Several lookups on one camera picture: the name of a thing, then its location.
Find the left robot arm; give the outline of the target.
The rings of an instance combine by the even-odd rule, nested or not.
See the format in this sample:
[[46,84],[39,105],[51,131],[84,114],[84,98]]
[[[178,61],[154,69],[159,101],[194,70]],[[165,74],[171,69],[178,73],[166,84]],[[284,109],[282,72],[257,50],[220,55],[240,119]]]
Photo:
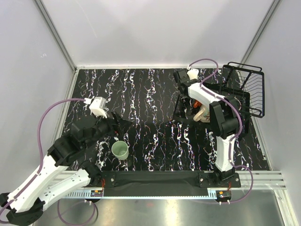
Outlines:
[[50,182],[89,149],[93,149],[97,141],[104,137],[122,137],[131,124],[116,112],[112,112],[111,118],[90,115],[73,122],[71,129],[54,142],[42,164],[22,185],[13,192],[1,193],[0,205],[8,209],[8,223],[29,226],[48,207],[72,190],[98,186],[102,174],[96,164],[89,160],[84,161],[81,168],[70,177],[53,186],[50,186]]

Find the orange black mug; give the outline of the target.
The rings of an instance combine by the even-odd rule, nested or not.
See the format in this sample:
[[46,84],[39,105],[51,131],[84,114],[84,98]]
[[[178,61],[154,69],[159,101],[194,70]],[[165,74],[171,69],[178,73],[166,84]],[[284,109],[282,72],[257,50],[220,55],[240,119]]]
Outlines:
[[202,106],[202,104],[199,101],[195,100],[195,102],[193,104],[193,108],[194,109],[200,109],[201,106]]

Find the beige printed mug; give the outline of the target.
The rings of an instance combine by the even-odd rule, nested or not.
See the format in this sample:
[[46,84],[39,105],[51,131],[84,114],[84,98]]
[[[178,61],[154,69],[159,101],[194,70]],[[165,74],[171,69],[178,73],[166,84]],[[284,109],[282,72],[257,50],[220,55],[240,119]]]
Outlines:
[[210,112],[205,106],[201,106],[199,112],[193,117],[194,121],[200,121],[203,123],[210,122]]

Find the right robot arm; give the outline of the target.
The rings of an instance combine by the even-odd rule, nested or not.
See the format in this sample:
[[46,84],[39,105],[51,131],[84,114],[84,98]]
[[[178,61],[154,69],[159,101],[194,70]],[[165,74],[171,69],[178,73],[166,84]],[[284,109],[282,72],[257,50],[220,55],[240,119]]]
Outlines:
[[180,94],[173,120],[192,127],[204,127],[216,137],[214,170],[203,178],[202,184],[236,186],[234,143],[248,131],[250,95],[230,75],[219,82],[212,81],[211,77],[201,82],[198,76],[198,69],[174,72]]

